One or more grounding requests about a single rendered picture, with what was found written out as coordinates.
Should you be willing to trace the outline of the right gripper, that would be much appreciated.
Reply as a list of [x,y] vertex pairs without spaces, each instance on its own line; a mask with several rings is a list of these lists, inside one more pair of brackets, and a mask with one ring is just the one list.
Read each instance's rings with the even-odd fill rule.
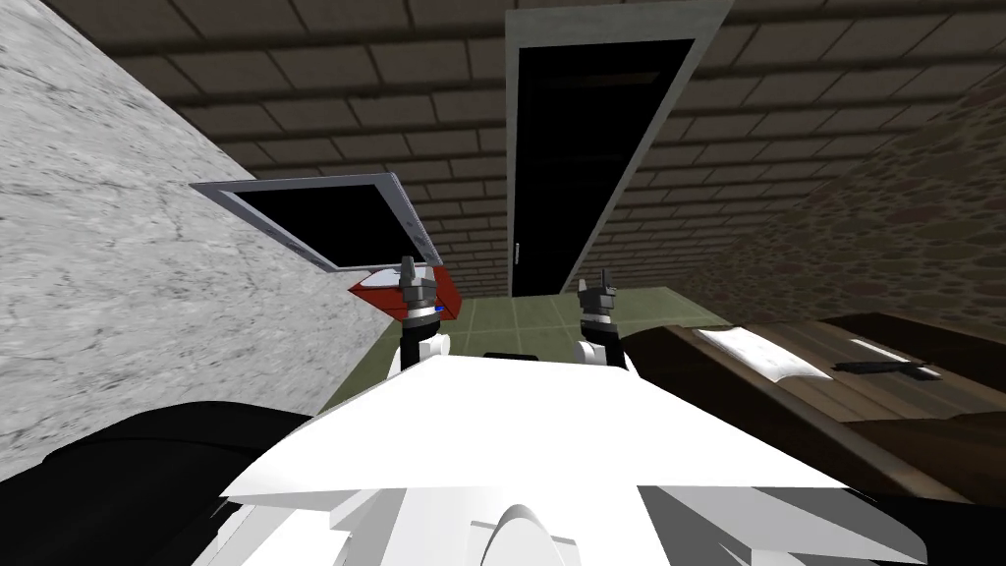
[[610,269],[601,269],[601,287],[590,288],[585,279],[578,282],[578,300],[583,319],[610,319],[614,310],[615,287]]

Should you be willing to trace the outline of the grey framed black screen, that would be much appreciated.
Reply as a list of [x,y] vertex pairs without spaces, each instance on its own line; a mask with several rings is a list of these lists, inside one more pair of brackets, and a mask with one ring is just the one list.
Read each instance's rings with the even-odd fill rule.
[[192,189],[326,273],[442,263],[391,172],[194,183]]

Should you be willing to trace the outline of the brown wooden desk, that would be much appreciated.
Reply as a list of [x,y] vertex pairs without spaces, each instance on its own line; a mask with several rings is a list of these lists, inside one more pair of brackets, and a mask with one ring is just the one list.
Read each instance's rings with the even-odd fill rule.
[[1006,343],[879,312],[753,333],[821,377],[772,381],[698,328],[622,343],[644,380],[851,488],[1006,508]]

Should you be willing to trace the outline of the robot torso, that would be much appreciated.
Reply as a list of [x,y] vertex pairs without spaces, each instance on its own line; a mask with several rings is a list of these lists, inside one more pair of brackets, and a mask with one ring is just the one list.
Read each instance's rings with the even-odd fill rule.
[[193,566],[923,565],[844,483],[630,368],[435,356],[270,447]]

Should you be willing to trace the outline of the red cabinet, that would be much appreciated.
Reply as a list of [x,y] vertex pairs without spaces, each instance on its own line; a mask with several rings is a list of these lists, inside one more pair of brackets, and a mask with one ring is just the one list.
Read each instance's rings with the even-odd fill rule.
[[[459,317],[462,309],[462,297],[443,265],[431,268],[417,267],[417,275],[431,274],[437,282],[435,307],[442,320],[454,320]],[[370,274],[361,282],[355,284],[349,291],[368,302],[380,311],[397,321],[407,315],[407,305],[399,286],[399,268],[382,269]]]

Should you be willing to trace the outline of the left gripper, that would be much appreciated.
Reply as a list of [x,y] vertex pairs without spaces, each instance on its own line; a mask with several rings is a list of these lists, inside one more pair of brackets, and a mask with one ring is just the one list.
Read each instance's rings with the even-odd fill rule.
[[402,258],[400,289],[408,312],[435,311],[437,282],[433,278],[417,276],[415,261],[411,255]]

